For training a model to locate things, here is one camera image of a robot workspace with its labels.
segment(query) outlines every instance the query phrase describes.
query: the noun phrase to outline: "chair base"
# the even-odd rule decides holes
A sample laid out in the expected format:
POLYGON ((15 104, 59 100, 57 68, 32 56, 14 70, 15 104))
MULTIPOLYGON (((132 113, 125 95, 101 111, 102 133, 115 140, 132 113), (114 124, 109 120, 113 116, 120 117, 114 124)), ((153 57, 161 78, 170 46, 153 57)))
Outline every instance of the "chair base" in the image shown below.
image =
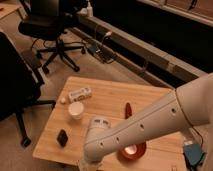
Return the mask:
MULTIPOLYGON (((56 102, 54 100, 38 100, 35 101, 34 103, 32 103, 31 105, 46 105, 46 104, 51 104, 52 105, 52 109, 55 107, 56 102)), ((22 113, 23 113, 23 109, 19 109, 16 111, 16 118, 18 121, 18 125, 19 125, 19 129, 21 131, 21 135, 22 135, 22 140, 21 140, 21 146, 26 148, 27 146, 30 145, 31 140, 27 135, 26 129, 25 129, 25 125, 24 125, 24 120, 22 117, 22 113)))
POLYGON ((68 50, 76 50, 76 49, 81 49, 81 53, 85 54, 86 51, 84 49, 84 46, 70 46, 66 47, 63 40, 57 39, 56 40, 56 46, 47 48, 47 49, 40 49, 37 50, 37 57, 42 58, 41 53, 48 53, 48 52, 53 52, 52 55, 48 58, 48 60, 43 64, 42 70, 45 74, 49 73, 49 69, 47 66, 59 55, 61 60, 67 64, 69 67, 71 67, 75 72, 78 72, 80 70, 80 67, 75 64, 75 62, 65 53, 65 51, 68 50))

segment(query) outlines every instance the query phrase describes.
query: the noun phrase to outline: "blue object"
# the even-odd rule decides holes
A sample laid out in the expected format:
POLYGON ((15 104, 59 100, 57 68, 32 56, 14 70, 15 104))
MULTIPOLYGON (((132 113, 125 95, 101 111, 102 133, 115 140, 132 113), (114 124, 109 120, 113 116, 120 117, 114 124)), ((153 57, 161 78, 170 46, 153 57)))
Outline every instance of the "blue object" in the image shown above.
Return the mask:
POLYGON ((183 147, 184 155, 187 159, 187 162, 191 166, 196 166, 198 164, 202 164, 203 160, 205 158, 205 154, 202 151, 201 147, 199 144, 190 144, 190 145, 185 145, 183 147))

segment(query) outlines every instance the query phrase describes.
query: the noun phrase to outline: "black office chair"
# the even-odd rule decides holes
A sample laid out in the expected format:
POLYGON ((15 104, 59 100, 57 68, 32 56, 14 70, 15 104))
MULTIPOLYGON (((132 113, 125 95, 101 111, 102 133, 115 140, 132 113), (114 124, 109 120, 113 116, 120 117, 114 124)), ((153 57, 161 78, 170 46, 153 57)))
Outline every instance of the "black office chair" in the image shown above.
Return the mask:
POLYGON ((86 0, 20 0, 27 16, 19 24, 19 31, 34 38, 48 41, 55 41, 56 47, 40 49, 37 57, 42 58, 41 53, 53 52, 46 63, 42 66, 45 74, 49 73, 47 66, 57 55, 75 72, 80 70, 72 59, 65 53, 68 50, 81 49, 81 53, 86 51, 83 45, 66 46, 60 35, 65 33, 65 28, 76 27, 78 25, 77 12, 87 6, 86 0))
POLYGON ((22 118, 23 109, 44 104, 51 104, 53 108, 55 101, 38 100, 41 95, 40 86, 44 84, 38 71, 41 67, 40 61, 33 56, 31 51, 23 52, 20 56, 2 32, 0 32, 0 58, 0 121, 16 114, 22 134, 21 145, 27 147, 31 140, 25 130, 22 118))

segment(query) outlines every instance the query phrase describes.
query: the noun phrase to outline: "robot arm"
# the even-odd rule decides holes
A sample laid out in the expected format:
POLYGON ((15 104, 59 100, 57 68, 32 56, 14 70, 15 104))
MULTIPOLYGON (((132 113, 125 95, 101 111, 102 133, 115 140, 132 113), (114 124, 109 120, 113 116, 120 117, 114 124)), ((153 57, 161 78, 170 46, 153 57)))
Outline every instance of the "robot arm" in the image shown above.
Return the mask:
POLYGON ((80 170, 96 170, 105 155, 124 147, 210 123, 213 121, 212 87, 213 74, 201 77, 171 91, 113 128, 110 128, 106 118, 93 118, 88 128, 80 170))

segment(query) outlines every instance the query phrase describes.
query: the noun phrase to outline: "wooden table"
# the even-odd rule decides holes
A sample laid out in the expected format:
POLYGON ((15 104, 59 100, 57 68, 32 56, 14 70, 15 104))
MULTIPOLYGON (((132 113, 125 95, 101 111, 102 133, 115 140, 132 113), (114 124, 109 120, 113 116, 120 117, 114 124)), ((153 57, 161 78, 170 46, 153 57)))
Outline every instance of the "wooden table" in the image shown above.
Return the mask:
POLYGON ((3 10, 0 10, 0 19, 3 19, 4 17, 16 11, 20 15, 20 17, 22 17, 19 11, 20 5, 18 4, 0 3, 0 8, 3 8, 3 10))
MULTIPOLYGON (((113 126, 123 120, 126 102, 130 102, 134 114, 169 91, 170 89, 152 86, 70 77, 50 115, 33 156, 76 165, 83 156, 84 137, 92 116, 107 116, 113 126), (68 114, 69 103, 61 104, 60 99, 67 98, 69 91, 85 86, 91 87, 92 97, 82 100, 85 105, 84 117, 76 121, 68 114), (61 148, 56 141, 57 134, 62 128, 66 130, 69 137, 64 148, 61 148)), ((183 139, 179 133, 154 139, 147 142, 146 153, 139 160, 124 162, 118 159, 115 152, 104 157, 100 169, 106 171, 186 171, 182 143, 183 139)))

